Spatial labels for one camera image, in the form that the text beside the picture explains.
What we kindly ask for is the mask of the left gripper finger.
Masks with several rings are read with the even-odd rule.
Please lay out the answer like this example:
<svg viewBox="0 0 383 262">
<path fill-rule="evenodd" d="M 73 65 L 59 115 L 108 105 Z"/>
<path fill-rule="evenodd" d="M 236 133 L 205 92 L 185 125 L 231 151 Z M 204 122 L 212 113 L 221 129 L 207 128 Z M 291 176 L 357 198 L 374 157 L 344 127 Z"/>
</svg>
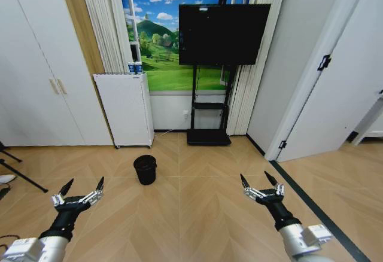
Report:
<svg viewBox="0 0 383 262">
<path fill-rule="evenodd" d="M 57 194 L 52 195 L 51 199 L 54 205 L 62 205 L 65 203 L 64 197 L 68 193 L 73 182 L 74 182 L 74 178 L 72 178 L 69 182 L 67 182 Z"/>
<path fill-rule="evenodd" d="M 103 189 L 104 189 L 104 177 L 100 179 L 98 182 L 96 189 L 89 193 L 88 195 L 84 196 L 82 199 L 79 200 L 79 203 L 82 204 L 89 204 L 94 205 L 96 202 L 98 202 L 102 196 L 103 196 Z"/>
</svg>

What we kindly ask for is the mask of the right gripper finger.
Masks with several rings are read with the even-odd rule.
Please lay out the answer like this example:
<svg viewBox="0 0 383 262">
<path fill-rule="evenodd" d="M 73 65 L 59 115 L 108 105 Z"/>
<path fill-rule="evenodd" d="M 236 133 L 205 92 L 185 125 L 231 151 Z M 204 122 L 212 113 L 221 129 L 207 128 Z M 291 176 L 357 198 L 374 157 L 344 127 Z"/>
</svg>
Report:
<svg viewBox="0 0 383 262">
<path fill-rule="evenodd" d="M 240 174 L 241 177 L 241 183 L 244 188 L 244 193 L 252 200 L 261 200 L 266 197 L 265 193 L 262 193 L 261 191 L 256 190 L 255 188 L 250 187 L 249 183 L 247 182 L 246 178 L 243 176 L 243 174 Z"/>
<path fill-rule="evenodd" d="M 265 195 L 267 196 L 284 196 L 285 195 L 285 187 L 283 184 L 280 184 L 276 178 L 270 175 L 268 172 L 264 171 L 268 181 L 271 183 L 273 188 L 265 190 Z"/>
</svg>

